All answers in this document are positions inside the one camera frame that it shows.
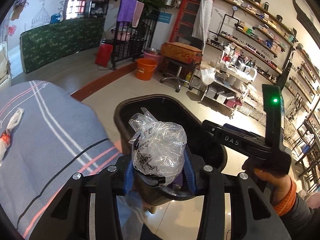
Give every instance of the gray wooden floor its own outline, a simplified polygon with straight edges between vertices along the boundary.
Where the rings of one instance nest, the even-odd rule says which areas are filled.
[[[95,79],[112,72],[112,70],[98,70],[98,66],[94,63],[97,52],[98,48],[84,50],[51,62],[29,74],[21,73],[12,79],[12,86],[31,80],[44,80],[72,94]],[[127,62],[121,62],[118,68]]]

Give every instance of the white sofa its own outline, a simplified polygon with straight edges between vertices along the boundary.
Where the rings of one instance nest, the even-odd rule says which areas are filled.
[[[7,43],[0,43],[0,92],[11,86],[11,75],[7,53]]]

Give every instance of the black stripe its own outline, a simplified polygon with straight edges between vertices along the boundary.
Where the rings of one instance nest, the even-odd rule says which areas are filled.
[[[17,222],[17,230],[18,230],[18,225],[19,222],[21,220],[21,218],[26,214],[26,212],[28,211],[28,209],[31,207],[31,205],[38,199],[41,197],[41,195],[43,194],[43,192],[45,191],[45,189],[49,186],[49,184],[61,173],[63,172],[66,168],[68,168],[77,158],[79,158],[82,154],[84,154],[86,151],[90,150],[91,148],[95,147],[96,145],[109,140],[109,138],[105,138],[101,141],[96,142],[95,144],[90,145],[87,149],[84,149],[82,152],[80,152],[76,157],[74,157],[66,166],[64,166],[60,171],[58,171],[48,182],[47,184],[45,184],[44,188],[41,190],[40,194],[38,196],[36,196],[33,200],[31,200],[31,202],[29,203],[29,205],[26,207],[26,209],[21,213],[21,215],[18,218],[18,222]]]

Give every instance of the orange sleeve cuff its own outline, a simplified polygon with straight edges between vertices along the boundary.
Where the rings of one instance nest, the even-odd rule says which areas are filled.
[[[273,207],[279,217],[283,216],[284,214],[287,214],[293,208],[296,202],[296,191],[297,185],[291,179],[291,187],[289,192],[279,204]]]

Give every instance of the silver screw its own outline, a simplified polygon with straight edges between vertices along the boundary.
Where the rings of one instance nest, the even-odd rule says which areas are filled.
[[[77,172],[75,174],[72,175],[73,179],[80,179],[81,178],[81,173]]]
[[[110,165],[110,166],[108,166],[107,170],[110,171],[110,172],[114,172],[114,171],[117,170],[117,166]]]
[[[248,178],[248,174],[246,174],[244,172],[241,172],[239,176],[240,176],[241,179],[247,179]]]
[[[210,165],[203,166],[205,171],[213,171],[213,168]]]

